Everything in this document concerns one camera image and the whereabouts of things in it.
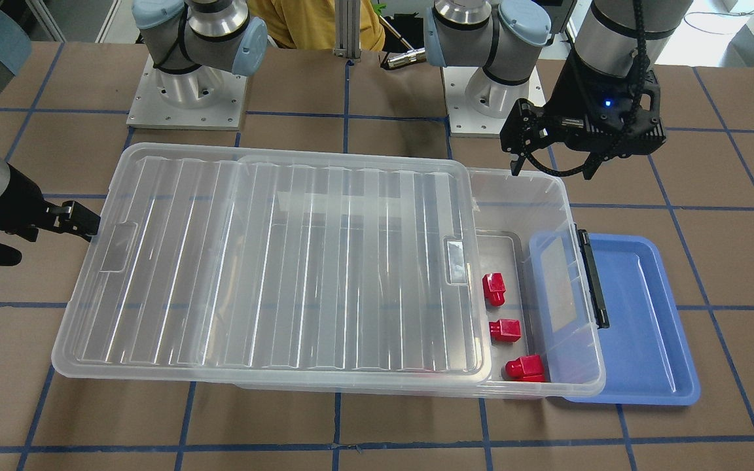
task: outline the clear plastic storage box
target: clear plastic storage box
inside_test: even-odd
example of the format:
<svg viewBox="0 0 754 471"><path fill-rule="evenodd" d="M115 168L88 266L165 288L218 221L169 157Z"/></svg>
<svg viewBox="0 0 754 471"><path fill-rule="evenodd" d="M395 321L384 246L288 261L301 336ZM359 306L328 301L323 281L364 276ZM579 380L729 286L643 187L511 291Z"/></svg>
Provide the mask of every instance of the clear plastic storage box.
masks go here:
<svg viewBox="0 0 754 471"><path fill-rule="evenodd" d="M565 194L542 173L448 160L137 144L110 185L54 367L285 390L598 394ZM502 307L482 295L491 271L505 276ZM520 319L523 339L492 343L498 318ZM504 381L505 362L528 354L550 381Z"/></svg>

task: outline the metal base plate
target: metal base plate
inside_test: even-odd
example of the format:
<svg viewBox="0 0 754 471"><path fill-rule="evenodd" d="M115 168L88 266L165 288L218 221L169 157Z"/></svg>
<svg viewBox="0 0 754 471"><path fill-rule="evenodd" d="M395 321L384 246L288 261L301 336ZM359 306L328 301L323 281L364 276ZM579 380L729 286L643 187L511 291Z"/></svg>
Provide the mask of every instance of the metal base plate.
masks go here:
<svg viewBox="0 0 754 471"><path fill-rule="evenodd" d="M499 137L499 131L505 124L504 118L482 115L470 106L464 96L467 83L478 67L445 67L442 69L444 79L444 96L446 110L450 117L450 134L456 137ZM537 107L545 104L543 87L539 84L539 75L535 68L529 78L529 99Z"/></svg>
<svg viewBox="0 0 754 471"><path fill-rule="evenodd" d="M245 104L246 82L242 75L223 74L221 98L210 107L179 108L162 98L153 78L153 59L147 57L135 90L126 124L133 128L203 129L239 131Z"/></svg>

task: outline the black cable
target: black cable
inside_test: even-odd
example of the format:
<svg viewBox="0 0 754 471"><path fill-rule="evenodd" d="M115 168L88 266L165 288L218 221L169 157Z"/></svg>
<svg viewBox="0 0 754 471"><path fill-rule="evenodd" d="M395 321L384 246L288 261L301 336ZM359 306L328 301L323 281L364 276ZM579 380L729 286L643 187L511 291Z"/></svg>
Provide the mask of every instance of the black cable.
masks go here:
<svg viewBox="0 0 754 471"><path fill-rule="evenodd" d="M168 53L165 54L162 60L159 60L159 62L156 62L153 64L153 69L161 69L162 66L165 65L165 62L168 62L168 59L170 59L170 56L173 55L173 51L176 50L177 46L179 46L180 51L182 51L182 55L185 57L185 59L191 60L187 56L187 51L185 51L185 24L186 23L188 23L188 5L187 4L182 9L182 16L179 17L179 29L177 29L176 39L173 40L173 44L171 44L170 48L168 49Z"/></svg>
<svg viewBox="0 0 754 471"><path fill-rule="evenodd" d="M728 36L733 35L734 33L718 33L716 31L709 31L706 29L702 29L702 27L696 27L693 24L689 23L688 17L689 15L715 15L715 16L722 16L722 17L748 17L754 15L754 10L750 10L748 12L740 12L740 13L720 13L720 12L688 12L683 15L683 23L693 27L697 31L702 31L703 33L708 33L708 35L718 35L718 36Z"/></svg>
<svg viewBox="0 0 754 471"><path fill-rule="evenodd" d="M525 157L527 161L529 161L539 171L547 173L548 175L551 175L553 177L570 177L572 175L577 175L578 173L583 172L584 169L587 168L587 166L595 165L596 160L599 160L598 163L601 163L606 162L614 157L630 157L629 153L617 155L613 155L613 153L615 152L617 147L619 147L619 144L621 144L628 136L632 125L636 123L636 111L641 108L641 95L643 95L644 87L647 83L647 69L650 67L650 59L647 57L647 41L645 40L644 29L644 12L643 8L641 7L641 0L632 0L632 3L634 4L634 17L636 20L636 59L634 60L632 66L636 67L637 69L636 81L631 88L634 98L632 99L630 111L624 114L624 125L622 126L622 130L620 130L619 133L615 135L613 142L610 143L610 145L607 147L607 149L605 149L604 152L601 152L599 154L590 154L586 159L584 159L583 164L568 170L550 169L549 167L542 164L539 160L537 160L536 157L526 149L526 144L524 142L521 142L521 148L518 149L518 154L522 157Z"/></svg>

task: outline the red block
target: red block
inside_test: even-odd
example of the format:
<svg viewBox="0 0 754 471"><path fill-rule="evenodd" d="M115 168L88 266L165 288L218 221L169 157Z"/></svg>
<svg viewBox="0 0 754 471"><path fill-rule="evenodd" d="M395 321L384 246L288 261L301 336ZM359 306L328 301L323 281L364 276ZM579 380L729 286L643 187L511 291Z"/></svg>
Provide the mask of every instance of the red block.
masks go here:
<svg viewBox="0 0 754 471"><path fill-rule="evenodd" d="M543 361L539 355L527 355L508 361L505 375L516 381L545 382Z"/></svg>
<svg viewBox="0 0 754 471"><path fill-rule="evenodd" d="M484 297L490 302L491 306L502 306L505 304L505 280L502 280L502 273L488 273L482 278L482 289Z"/></svg>
<svg viewBox="0 0 754 471"><path fill-rule="evenodd" d="M499 319L490 323L490 336L499 342L516 342L523 336L520 321L515 319Z"/></svg>

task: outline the blue tape grid line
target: blue tape grid line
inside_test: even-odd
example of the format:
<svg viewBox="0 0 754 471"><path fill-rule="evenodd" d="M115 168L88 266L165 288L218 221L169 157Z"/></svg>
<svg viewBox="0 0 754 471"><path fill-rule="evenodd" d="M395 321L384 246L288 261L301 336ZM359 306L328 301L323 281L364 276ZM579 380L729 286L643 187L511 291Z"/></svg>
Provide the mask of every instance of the blue tape grid line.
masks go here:
<svg viewBox="0 0 754 471"><path fill-rule="evenodd" d="M634 445L630 440L630 432L628 432L628 421L624 418L624 408L620 404L616 404L616 412L619 414L619 424L622 426L622 437L624 439L624 448L628 452L628 460L630 461L630 471L638 471L636 466L636 457L634 456Z"/></svg>
<svg viewBox="0 0 754 471"><path fill-rule="evenodd" d="M234 146L240 146L240 134L234 140ZM448 144L448 158L452 159L452 152ZM74 199L74 200L105 200L106 194L81 194L81 193L44 193L45 198ZM205 200L210 196L196 196L197 200ZM514 201L480 201L479 206L521 206L525 203ZM754 212L752 206L688 206L688 205L638 205L638 203L569 203L572 208L596 208L596 209L682 209L683 211L745 211Z"/></svg>
<svg viewBox="0 0 754 471"><path fill-rule="evenodd" d="M444 134L446 135L446 158L448 160L454 160L452 158L452 146L450 145L450 117L447 116L442 119L444 123Z"/></svg>
<svg viewBox="0 0 754 471"><path fill-rule="evenodd" d="M23 119L22 125L19 126L19 131L17 131L16 137L13 138L13 144L11 144L11 147L8 149L8 153L5 155L4 161L10 161L10 159L13 157L13 151L15 151L16 147L19 145L19 140L21 140L22 135L25 134L27 123L31 120L33 113L35 113L35 111L37 110L39 99L42 98L43 92L45 92L45 86L48 86L48 80L50 80L51 74L54 72L54 67L57 66L57 61L60 59L60 54L63 53L63 46L65 46L65 43L60 43L60 47L57 48L57 53L54 55L54 59L51 61L51 66L48 66L48 72L45 73L45 78L43 78L43 82L42 84L40 84L39 90L37 90L37 95L34 96L33 102L31 102L31 107L26 110L27 113L25 114L25 119Z"/></svg>
<svg viewBox="0 0 754 471"><path fill-rule="evenodd" d="M484 445L484 461L487 471L494 471L494 453L490 447L490 430L488 430L488 407L484 398L479 398L479 417L482 419L482 445Z"/></svg>
<svg viewBox="0 0 754 471"><path fill-rule="evenodd" d="M725 120L723 119L723 116L721 116L721 111L717 109L717 105L715 104L714 99L711 98L709 89L706 88L706 84L703 83L703 78L700 77L700 72L697 71L696 67L692 67L691 69L692 71L694 71L694 76L697 77L697 81L700 83L700 87L703 89L703 93L706 94L706 99L708 99L709 104L711 105L711 109L715 111L715 115L717 115L717 119L720 120L721 126L723 126L723 130L727 134L727 137L729 137L729 142L732 144L733 149L735 149L735 153L737 154L738 159L741 160L741 164L744 167L746 176L749 177L750 182L752 182L752 187L754 188L754 176L752 175L752 172L749 169L749 165L746 163L746 160L743 157L743 154L741 153L741 149L739 149L738 144L735 142L735 137L732 136L732 132L728 128L727 122L725 122Z"/></svg>
<svg viewBox="0 0 754 471"><path fill-rule="evenodd" d="M68 113L68 114L86 114L86 115L126 115L129 110L84 110L69 108L8 108L0 107L4 113Z"/></svg>
<svg viewBox="0 0 754 471"><path fill-rule="evenodd" d="M342 122L342 152L348 153L348 126L350 126L350 99L351 99L351 67L353 60L345 61L345 95L344 95L344 112Z"/></svg>
<svg viewBox="0 0 754 471"><path fill-rule="evenodd" d="M196 391L197 382L191 381L188 384L188 399L185 400L185 415L182 419L182 431L179 433L179 447L177 447L173 471L180 471L182 469L182 459L185 456L185 444L188 442L188 427L191 424L191 411L194 409L194 394Z"/></svg>
<svg viewBox="0 0 754 471"><path fill-rule="evenodd" d="M754 435L646 436L630 438L632 445L662 444L754 444ZM492 440L491 448L623 446L624 438L578 438L558 440ZM185 445L183 453L212 452L309 452L332 450L401 450L485 448L485 441L467 442L363 442L362 444L198 444ZM177 453L179 445L33 445L0 447L2 453Z"/></svg>
<svg viewBox="0 0 754 471"><path fill-rule="evenodd" d="M560 170L557 168L557 160L554 158L554 151L551 149L551 146L545 147L548 151L548 160L551 161L551 167L554 170Z"/></svg>
<svg viewBox="0 0 754 471"><path fill-rule="evenodd" d="M665 128L667 131L691 131L691 132L737 132L741 134L754 134L754 129L717 129L717 128Z"/></svg>
<svg viewBox="0 0 754 471"><path fill-rule="evenodd" d="M332 471L339 471L339 449L342 435L342 393L333 395L333 454L331 460Z"/></svg>
<svg viewBox="0 0 754 471"><path fill-rule="evenodd" d="M670 206L670 199L668 199L668 192L665 191L665 186L662 184L662 179L659 178L659 172L656 169L656 164L653 161L653 156L648 155L647 161L650 163L650 167L653 170L653 176L656 177L656 182L659 185L659 191L662 192L662 197L665 199L666 205ZM717 334L717 339L721 343L721 349L723 349L724 355L727 358L727 362L729 364L729 369L732 373L732 378L734 379L739 392L741 393L741 399L744 402L744 406L746 408L746 413L750 417L750 421L752 423L752 427L754 429L754 411L752 409L752 405L750 403L749 397L746 394L746 389L743 387L743 382L741 381L740 376L738 375L737 369L735 367L735 363L732 361L732 356L729 352L729 347L727 346L727 341L725 340L725 337L723 336L723 333L721 332L721 326L717 322L717 318L715 316L715 310L712 309L711 302L709 301L709 296L706 293L706 287L703 286L703 279L700 277L700 272L697 270L697 265L694 263L694 258L691 256L691 250L689 249L687 241L685 241L685 235L683 235L682 227L679 225L679 219L677 218L676 212L673 210L673 208L668 208L668 212L671 214L671 220L673 220L673 226L676 229L677 235L679 236L679 241L682 244L683 251L685 252L685 257L688 259L689 265L691 266L691 271L694 274L694 280L697 282L697 287L700 289L700 294L703 297L703 302L706 304L706 307L708 307L706 310L709 313L709 318L711 319L712 325L715 327L715 333Z"/></svg>
<svg viewBox="0 0 754 471"><path fill-rule="evenodd" d="M54 367L51 364L48 365L48 373L45 374L45 382L43 383L42 391L39 393L39 400L37 400L37 407L33 411L33 419L31 420L31 426L27 430L27 436L25 436L25 446L19 454L19 462L17 463L17 471L23 471L25 468L25 462L27 462L27 454L31 453L31 445L33 444L33 436L36 435L37 426L39 426L39 418L43 414L43 408L45 407L45 400L48 398L48 390L51 389L51 379L54 378Z"/></svg>

